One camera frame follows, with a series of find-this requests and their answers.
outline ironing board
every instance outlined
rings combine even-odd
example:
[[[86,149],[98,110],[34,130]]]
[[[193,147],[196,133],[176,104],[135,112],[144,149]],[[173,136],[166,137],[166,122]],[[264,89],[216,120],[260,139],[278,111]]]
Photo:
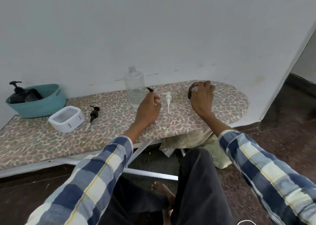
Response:
[[[167,103],[161,95],[162,107],[157,124],[151,125],[140,135],[124,172],[177,180],[177,176],[128,168],[146,147],[159,143],[165,137],[185,134],[207,128],[198,117],[187,98],[188,88],[197,81],[156,85],[158,95],[171,92],[172,102],[167,113]],[[214,91],[213,112],[225,124],[232,124],[243,117],[249,101],[234,86],[221,82]],[[61,164],[76,165],[89,154],[96,154],[115,136],[123,134],[135,119],[136,109],[129,106],[126,90],[99,93],[67,100],[67,106],[79,107],[86,120],[74,131],[61,133],[48,122],[48,117],[24,119],[14,116],[0,131],[0,178],[36,171]],[[90,105],[101,108],[99,117],[86,130]]]

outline hand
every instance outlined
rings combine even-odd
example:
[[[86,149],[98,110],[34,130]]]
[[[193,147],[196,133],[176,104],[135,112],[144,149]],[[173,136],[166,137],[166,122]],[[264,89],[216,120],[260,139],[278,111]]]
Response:
[[[160,99],[157,94],[153,92],[147,93],[137,109],[135,125],[145,129],[156,121],[161,108],[161,102],[157,99]]]
[[[210,81],[195,83],[192,89],[191,106],[203,119],[212,114],[212,103],[215,86]]]

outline dark pants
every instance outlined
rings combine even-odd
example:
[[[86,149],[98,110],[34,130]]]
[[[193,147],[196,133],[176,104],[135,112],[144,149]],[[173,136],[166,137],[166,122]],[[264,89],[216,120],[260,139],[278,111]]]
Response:
[[[185,155],[180,165],[178,181],[171,214],[172,225],[235,224],[207,150],[193,148]],[[132,224],[128,221],[128,213],[159,211],[168,206],[166,196],[146,191],[120,177],[99,224]]]

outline transparent bottle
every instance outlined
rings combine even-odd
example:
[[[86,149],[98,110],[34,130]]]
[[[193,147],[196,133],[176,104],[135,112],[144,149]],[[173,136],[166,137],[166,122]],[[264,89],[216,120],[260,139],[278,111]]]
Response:
[[[146,96],[144,74],[137,71],[135,66],[128,67],[128,70],[124,76],[124,82],[130,105],[137,109]]]

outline teal basket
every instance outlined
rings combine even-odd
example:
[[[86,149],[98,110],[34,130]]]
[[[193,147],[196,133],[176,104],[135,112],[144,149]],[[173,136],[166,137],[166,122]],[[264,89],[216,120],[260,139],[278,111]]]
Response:
[[[58,84],[45,84],[25,89],[35,88],[43,99],[26,103],[10,104],[10,97],[6,103],[24,118],[44,117],[58,112],[66,105],[66,98]]]

